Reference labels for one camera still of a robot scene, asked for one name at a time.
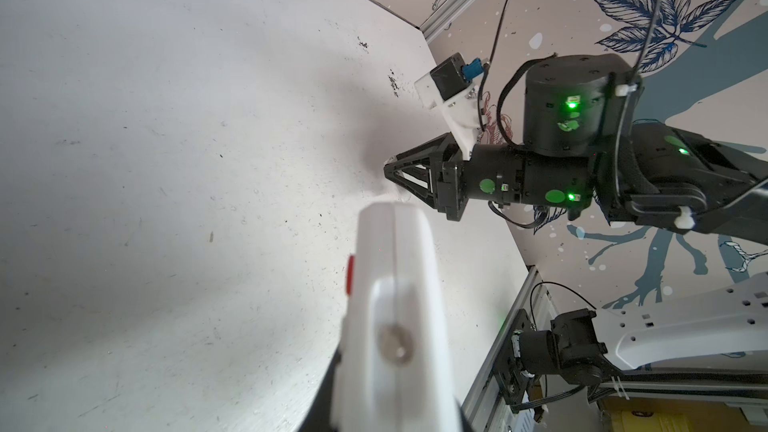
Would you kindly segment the white remote control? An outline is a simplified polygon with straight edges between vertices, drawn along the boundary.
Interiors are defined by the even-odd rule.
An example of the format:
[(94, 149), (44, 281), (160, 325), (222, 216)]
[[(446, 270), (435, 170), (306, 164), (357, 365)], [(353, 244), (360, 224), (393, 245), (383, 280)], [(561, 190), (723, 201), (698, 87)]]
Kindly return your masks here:
[(424, 213), (366, 207), (347, 272), (330, 424), (336, 431), (459, 431), (438, 263)]

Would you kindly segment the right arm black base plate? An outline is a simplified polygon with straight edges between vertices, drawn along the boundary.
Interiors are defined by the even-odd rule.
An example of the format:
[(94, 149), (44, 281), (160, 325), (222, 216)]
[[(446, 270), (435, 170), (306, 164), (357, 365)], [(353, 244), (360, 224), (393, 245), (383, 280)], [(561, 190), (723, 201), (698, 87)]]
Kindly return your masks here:
[(500, 330), (491, 375), (513, 413), (537, 407), (530, 397), (548, 357), (548, 334), (537, 331), (525, 309), (511, 313)]

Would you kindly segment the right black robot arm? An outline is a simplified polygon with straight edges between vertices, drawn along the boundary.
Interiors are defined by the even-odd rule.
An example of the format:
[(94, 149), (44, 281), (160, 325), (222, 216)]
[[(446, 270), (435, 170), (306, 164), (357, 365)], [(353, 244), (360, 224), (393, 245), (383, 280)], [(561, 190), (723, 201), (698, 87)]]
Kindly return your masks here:
[[(494, 211), (525, 204), (542, 225), (552, 209), (578, 218), (597, 203), (611, 222), (683, 235), (767, 240), (767, 165), (747, 153), (660, 122), (632, 123), (641, 79), (615, 54), (550, 56), (525, 62), (520, 141), (481, 145), (477, 109), (489, 72), (455, 54), (423, 76), (423, 104), (449, 130), (396, 155), (385, 177), (447, 219), (471, 200)], [(558, 375), (597, 385), (642, 365), (767, 347), (767, 277), (647, 310), (581, 309), (548, 329), (518, 326), (498, 358), (502, 387)]]

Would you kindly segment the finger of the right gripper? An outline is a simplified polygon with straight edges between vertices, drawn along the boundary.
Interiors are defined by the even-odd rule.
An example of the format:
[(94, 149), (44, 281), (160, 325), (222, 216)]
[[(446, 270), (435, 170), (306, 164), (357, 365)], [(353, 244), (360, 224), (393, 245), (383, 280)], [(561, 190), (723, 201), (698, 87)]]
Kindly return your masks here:
[(423, 203), (428, 205), (430, 208), (438, 212), (445, 211), (445, 204), (440, 199), (439, 195), (431, 191), (428, 187), (414, 183), (407, 183), (403, 186), (403, 188), (421, 200)]
[(438, 137), (395, 155), (384, 165), (384, 176), (391, 182), (413, 180), (433, 188), (441, 179), (443, 163), (459, 150), (452, 133)]

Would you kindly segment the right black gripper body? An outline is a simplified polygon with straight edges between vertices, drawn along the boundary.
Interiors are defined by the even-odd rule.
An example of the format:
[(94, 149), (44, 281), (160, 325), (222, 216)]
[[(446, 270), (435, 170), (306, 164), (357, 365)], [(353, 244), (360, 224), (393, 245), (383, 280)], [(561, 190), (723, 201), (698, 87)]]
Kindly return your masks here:
[(461, 149), (455, 142), (442, 142), (433, 154), (435, 209), (449, 221), (459, 221), (468, 202), (464, 164)]

